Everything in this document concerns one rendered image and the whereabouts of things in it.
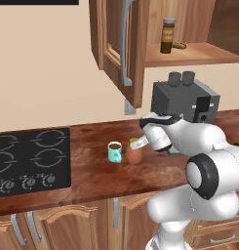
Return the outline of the black extractor hood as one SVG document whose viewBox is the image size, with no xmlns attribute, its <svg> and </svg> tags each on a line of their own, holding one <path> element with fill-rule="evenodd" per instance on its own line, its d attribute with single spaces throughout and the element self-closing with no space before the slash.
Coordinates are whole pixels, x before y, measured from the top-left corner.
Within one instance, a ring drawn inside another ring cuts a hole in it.
<svg viewBox="0 0 239 250">
<path fill-rule="evenodd" d="M 79 5 L 79 0 L 0 0 L 0 5 Z"/>
</svg>

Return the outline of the black hob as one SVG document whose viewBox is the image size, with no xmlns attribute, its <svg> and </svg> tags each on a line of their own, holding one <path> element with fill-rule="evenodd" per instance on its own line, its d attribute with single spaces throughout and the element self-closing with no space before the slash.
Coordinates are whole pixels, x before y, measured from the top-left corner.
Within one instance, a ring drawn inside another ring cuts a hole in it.
<svg viewBox="0 0 239 250">
<path fill-rule="evenodd" d="M 0 197 L 70 186 L 69 128 L 0 133 Z"/>
</svg>

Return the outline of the brown round object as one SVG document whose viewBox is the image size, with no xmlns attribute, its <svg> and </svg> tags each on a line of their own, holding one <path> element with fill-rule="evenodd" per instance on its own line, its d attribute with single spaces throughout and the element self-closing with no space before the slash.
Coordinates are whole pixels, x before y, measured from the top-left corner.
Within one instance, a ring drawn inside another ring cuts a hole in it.
<svg viewBox="0 0 239 250">
<path fill-rule="evenodd" d="M 126 158 L 131 164 L 139 164 L 142 160 L 142 149 L 132 149 L 131 146 L 127 147 Z"/>
</svg>

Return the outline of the wooden wall cabinet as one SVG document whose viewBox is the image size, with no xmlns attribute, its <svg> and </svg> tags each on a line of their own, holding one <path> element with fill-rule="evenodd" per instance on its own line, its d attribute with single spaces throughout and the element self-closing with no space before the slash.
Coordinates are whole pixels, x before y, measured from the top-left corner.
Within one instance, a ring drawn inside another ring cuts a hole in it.
<svg viewBox="0 0 239 250">
<path fill-rule="evenodd" d="M 207 42 L 216 0 L 150 0 L 146 67 L 239 63 L 239 56 Z M 174 40 L 185 49 L 161 54 L 163 18 L 175 18 Z"/>
</svg>

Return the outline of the wooden cupboard door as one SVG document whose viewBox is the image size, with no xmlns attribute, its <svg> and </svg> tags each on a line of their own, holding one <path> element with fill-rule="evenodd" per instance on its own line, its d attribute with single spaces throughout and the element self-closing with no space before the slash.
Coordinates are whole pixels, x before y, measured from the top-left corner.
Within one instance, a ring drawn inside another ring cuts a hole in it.
<svg viewBox="0 0 239 250">
<path fill-rule="evenodd" d="M 108 250 L 105 200 L 37 210 L 33 217 L 41 236 L 35 242 L 30 229 L 36 250 Z"/>
<path fill-rule="evenodd" d="M 25 250 L 17 239 L 9 216 L 0 217 L 0 250 Z"/>
<path fill-rule="evenodd" d="M 119 198 L 119 250 L 145 250 L 158 225 L 146 211 L 146 202 L 153 192 Z"/>
</svg>

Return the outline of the dark grey coffee machine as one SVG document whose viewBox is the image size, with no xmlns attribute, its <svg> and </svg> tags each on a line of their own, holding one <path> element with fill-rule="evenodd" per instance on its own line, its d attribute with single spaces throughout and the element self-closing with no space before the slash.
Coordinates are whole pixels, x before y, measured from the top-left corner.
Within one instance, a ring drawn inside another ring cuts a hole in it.
<svg viewBox="0 0 239 250">
<path fill-rule="evenodd" d="M 193 123 L 215 122 L 220 95 L 195 78 L 194 71 L 169 73 L 167 81 L 153 83 L 151 111 L 177 114 Z"/>
</svg>

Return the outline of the brown bottle with grey cap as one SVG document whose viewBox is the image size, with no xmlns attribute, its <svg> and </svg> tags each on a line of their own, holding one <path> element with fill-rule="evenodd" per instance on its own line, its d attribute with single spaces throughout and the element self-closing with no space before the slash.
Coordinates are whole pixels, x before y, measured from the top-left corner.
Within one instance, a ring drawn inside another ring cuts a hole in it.
<svg viewBox="0 0 239 250">
<path fill-rule="evenodd" d="M 170 54 L 171 53 L 175 24 L 176 24 L 175 19 L 171 19 L 171 18 L 164 18 L 163 19 L 161 48 L 160 48 L 160 52 L 162 54 Z"/>
</svg>

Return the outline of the yellow-brown lying bottle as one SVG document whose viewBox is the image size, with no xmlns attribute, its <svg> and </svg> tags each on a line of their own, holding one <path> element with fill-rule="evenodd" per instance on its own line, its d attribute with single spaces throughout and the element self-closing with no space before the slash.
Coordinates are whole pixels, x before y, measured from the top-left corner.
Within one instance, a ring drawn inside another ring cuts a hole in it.
<svg viewBox="0 0 239 250">
<path fill-rule="evenodd" d="M 172 43 L 172 48 L 184 50 L 186 49 L 186 44 L 174 41 Z"/>
</svg>

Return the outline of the wooden drawer front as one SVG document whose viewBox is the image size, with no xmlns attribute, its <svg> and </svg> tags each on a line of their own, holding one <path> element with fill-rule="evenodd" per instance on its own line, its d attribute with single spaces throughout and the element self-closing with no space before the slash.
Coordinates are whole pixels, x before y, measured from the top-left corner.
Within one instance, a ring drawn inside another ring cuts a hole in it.
<svg viewBox="0 0 239 250">
<path fill-rule="evenodd" d="M 211 233 L 203 234 L 200 236 L 196 236 L 192 238 L 192 241 L 190 242 L 190 246 L 193 249 L 207 249 L 215 246 L 220 246 L 222 244 L 210 244 L 210 239 L 224 239 L 230 237 L 232 234 L 236 235 L 236 238 L 223 243 L 232 243 L 232 242 L 238 242 L 239 241 L 239 226 L 236 226 L 232 229 L 221 229 L 218 231 L 213 231 Z"/>
<path fill-rule="evenodd" d="M 224 220 L 224 221 L 215 221 L 215 222 L 207 222 L 207 221 L 200 221 L 198 224 L 198 229 L 205 229 L 205 228 L 209 228 L 209 227 L 216 227 L 219 225 L 227 225 L 227 224 L 232 224 L 235 222 L 239 222 L 239 214 L 230 220 Z"/>
</svg>

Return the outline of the wooden cabinet door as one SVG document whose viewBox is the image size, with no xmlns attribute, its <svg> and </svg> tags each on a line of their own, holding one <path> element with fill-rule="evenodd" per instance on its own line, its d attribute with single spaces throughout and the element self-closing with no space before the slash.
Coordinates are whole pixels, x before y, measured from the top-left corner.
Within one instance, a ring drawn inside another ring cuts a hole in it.
<svg viewBox="0 0 239 250">
<path fill-rule="evenodd" d="M 126 24 L 126 72 L 132 80 L 121 80 L 120 36 L 123 0 L 89 0 L 91 48 L 103 70 L 129 103 L 141 107 L 150 0 L 135 0 Z"/>
</svg>

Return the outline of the grey wall socket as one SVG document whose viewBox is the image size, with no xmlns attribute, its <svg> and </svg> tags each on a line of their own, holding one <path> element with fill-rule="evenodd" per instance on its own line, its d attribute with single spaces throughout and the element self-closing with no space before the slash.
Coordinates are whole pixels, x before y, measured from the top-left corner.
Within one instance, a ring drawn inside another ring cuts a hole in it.
<svg viewBox="0 0 239 250">
<path fill-rule="evenodd" d="M 137 113 L 137 110 L 129 103 L 128 100 L 125 100 L 124 113 L 126 115 L 135 115 Z"/>
</svg>

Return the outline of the teal mug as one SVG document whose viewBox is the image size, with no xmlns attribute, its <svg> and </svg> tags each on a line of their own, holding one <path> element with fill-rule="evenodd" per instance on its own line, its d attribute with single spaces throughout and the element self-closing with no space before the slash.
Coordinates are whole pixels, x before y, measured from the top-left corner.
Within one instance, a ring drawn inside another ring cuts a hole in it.
<svg viewBox="0 0 239 250">
<path fill-rule="evenodd" d="M 122 162 L 122 145 L 119 142 L 110 142 L 107 145 L 107 157 L 112 163 Z"/>
</svg>

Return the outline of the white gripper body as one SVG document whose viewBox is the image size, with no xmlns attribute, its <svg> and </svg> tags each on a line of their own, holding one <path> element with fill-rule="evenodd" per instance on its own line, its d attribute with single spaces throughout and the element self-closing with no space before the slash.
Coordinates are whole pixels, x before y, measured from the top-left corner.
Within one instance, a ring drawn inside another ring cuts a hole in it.
<svg viewBox="0 0 239 250">
<path fill-rule="evenodd" d="M 148 145 L 148 140 L 146 136 L 141 136 L 140 138 L 131 138 L 130 147 L 132 150 L 137 150 Z"/>
</svg>

